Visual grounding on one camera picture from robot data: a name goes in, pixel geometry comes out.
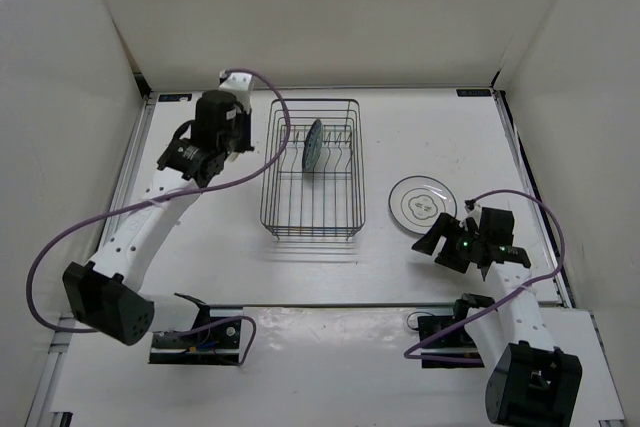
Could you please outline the white plate with dark rim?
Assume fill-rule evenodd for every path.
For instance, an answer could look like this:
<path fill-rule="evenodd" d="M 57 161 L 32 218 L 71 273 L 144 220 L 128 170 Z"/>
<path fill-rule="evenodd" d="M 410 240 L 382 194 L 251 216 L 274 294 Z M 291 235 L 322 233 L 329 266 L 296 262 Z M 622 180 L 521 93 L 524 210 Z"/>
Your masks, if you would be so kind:
<path fill-rule="evenodd" d="M 442 182 L 413 175 L 401 179 L 391 189 L 388 207 L 392 219 L 403 230 L 424 235 L 442 213 L 456 217 L 457 199 Z"/>

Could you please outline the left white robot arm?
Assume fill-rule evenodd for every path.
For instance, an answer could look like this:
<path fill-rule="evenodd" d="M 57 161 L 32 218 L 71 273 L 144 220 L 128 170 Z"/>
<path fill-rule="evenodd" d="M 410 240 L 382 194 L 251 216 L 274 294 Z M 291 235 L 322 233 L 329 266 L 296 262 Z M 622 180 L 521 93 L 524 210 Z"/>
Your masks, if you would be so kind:
<path fill-rule="evenodd" d="M 225 161 L 251 150 L 250 95 L 231 88 L 206 91 L 193 119 L 181 124 L 157 161 L 143 196 L 86 264 L 71 263 L 62 280 L 75 319 L 127 346 L 148 332 L 174 331 L 188 347 L 206 342 L 206 304 L 186 294 L 140 293 L 146 272 L 171 230 L 222 172 Z"/>

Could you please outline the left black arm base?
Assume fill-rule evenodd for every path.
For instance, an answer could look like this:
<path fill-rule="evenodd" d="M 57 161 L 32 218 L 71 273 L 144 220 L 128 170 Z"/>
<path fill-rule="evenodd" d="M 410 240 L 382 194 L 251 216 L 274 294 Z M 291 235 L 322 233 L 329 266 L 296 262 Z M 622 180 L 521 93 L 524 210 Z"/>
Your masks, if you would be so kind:
<path fill-rule="evenodd" d="M 148 363 L 152 365 L 225 366 L 239 362 L 242 321 L 214 316 L 224 323 L 191 336 L 154 334 Z"/>

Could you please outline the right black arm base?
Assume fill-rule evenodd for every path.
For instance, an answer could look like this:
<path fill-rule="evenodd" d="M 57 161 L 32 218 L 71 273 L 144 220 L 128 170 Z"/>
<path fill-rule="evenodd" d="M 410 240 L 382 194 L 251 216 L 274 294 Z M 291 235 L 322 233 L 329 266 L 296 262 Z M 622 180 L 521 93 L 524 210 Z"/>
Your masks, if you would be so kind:
<path fill-rule="evenodd" d="M 406 317 L 406 326 L 416 332 L 422 341 L 467 317 L 470 309 L 483 309 L 494 303 L 494 299 L 478 294 L 465 293 L 457 299 L 450 311 L 426 309 L 411 312 Z M 463 329 L 439 338 L 428 346 L 425 355 L 434 360 L 422 360 L 423 369 L 481 368 L 483 366 L 474 341 Z"/>

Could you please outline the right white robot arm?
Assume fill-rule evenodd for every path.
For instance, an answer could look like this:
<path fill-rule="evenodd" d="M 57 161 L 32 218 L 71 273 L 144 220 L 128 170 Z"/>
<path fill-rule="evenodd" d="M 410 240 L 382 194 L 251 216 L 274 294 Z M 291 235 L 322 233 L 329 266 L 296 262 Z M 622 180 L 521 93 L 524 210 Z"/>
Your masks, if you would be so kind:
<path fill-rule="evenodd" d="M 512 212 L 474 208 L 463 220 L 443 212 L 413 250 L 464 273 L 475 265 L 489 293 L 466 294 L 462 313 L 440 335 L 475 344 L 488 370 L 485 410 L 503 426 L 568 426 L 582 379 L 577 356 L 564 352 L 546 327 L 532 289 L 531 262 L 513 243 Z"/>

